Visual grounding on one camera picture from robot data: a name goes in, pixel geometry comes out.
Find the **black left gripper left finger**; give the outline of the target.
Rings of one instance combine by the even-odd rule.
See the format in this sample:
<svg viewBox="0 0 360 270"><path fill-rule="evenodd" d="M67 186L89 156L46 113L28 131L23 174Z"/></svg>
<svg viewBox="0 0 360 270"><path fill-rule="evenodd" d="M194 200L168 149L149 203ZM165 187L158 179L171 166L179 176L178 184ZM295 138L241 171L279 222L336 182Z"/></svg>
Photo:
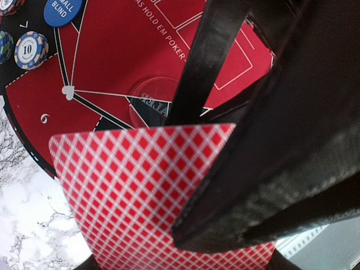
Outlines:
<svg viewBox="0 0 360 270"><path fill-rule="evenodd" d="M98 263L92 254L84 262L80 263L80 265L73 268L73 270L98 270Z"/></svg>

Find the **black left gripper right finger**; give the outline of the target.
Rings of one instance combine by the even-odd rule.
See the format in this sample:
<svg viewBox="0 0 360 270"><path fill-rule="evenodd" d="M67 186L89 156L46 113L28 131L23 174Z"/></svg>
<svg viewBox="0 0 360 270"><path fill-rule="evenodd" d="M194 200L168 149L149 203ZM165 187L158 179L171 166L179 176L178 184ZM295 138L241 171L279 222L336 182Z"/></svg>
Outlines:
<svg viewBox="0 0 360 270"><path fill-rule="evenodd" d="M298 270L298 266L290 262L275 249L266 270Z"/></svg>

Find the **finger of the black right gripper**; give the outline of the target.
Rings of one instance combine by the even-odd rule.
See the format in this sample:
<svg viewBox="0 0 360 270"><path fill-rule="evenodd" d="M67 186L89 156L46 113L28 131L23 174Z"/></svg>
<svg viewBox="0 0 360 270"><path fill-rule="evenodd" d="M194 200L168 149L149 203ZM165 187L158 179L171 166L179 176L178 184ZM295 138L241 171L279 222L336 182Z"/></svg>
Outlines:
<svg viewBox="0 0 360 270"><path fill-rule="evenodd" d="M254 1L207 1L165 125L197 122Z"/></svg>
<svg viewBox="0 0 360 270"><path fill-rule="evenodd" d="M357 216L359 2L305 1L173 241L225 252Z"/></svg>

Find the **red playing card deck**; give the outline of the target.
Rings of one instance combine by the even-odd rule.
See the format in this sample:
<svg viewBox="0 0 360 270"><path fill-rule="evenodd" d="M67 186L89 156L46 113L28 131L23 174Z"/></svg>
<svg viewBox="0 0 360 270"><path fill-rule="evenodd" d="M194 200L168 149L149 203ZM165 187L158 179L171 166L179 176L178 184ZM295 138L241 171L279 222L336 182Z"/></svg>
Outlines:
<svg viewBox="0 0 360 270"><path fill-rule="evenodd" d="M270 242L225 253L178 250L171 227L234 129L207 124L58 134L56 174L102 269L266 269Z"/></svg>

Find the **blue small blind button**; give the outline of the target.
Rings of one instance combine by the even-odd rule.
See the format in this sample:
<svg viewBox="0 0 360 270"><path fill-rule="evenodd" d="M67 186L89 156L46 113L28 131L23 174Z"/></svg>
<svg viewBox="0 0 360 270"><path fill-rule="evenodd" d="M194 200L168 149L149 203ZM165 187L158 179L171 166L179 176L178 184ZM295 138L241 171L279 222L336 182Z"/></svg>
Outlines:
<svg viewBox="0 0 360 270"><path fill-rule="evenodd" d="M44 20L54 28L66 26L79 15L83 4L83 0L48 0L43 11Z"/></svg>

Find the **blue chips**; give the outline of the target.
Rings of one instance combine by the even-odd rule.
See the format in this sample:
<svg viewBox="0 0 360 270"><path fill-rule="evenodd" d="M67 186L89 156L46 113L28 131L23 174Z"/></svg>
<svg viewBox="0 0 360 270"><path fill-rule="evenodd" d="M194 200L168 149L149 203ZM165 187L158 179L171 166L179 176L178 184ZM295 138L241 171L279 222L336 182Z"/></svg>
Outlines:
<svg viewBox="0 0 360 270"><path fill-rule="evenodd" d="M47 38L35 31L28 31L16 43L15 63L23 70L34 70L44 63L48 51L49 42Z"/></svg>

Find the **chip stack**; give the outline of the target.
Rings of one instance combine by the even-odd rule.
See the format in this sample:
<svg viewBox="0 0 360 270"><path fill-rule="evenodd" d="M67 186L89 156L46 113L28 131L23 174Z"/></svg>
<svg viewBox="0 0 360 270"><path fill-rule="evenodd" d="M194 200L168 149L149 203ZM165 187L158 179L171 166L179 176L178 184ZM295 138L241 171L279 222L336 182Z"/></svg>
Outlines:
<svg viewBox="0 0 360 270"><path fill-rule="evenodd" d="M25 0L1 0L1 16L10 16L24 5Z"/></svg>

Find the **green chips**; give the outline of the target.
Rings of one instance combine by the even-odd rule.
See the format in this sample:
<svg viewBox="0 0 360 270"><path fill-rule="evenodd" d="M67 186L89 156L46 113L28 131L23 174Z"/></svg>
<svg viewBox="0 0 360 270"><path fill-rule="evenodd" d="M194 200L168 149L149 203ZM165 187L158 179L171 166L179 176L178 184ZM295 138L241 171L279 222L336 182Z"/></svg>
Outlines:
<svg viewBox="0 0 360 270"><path fill-rule="evenodd" d="M4 64L12 55L14 48L14 39L12 35L6 31L1 30L1 55L0 62Z"/></svg>

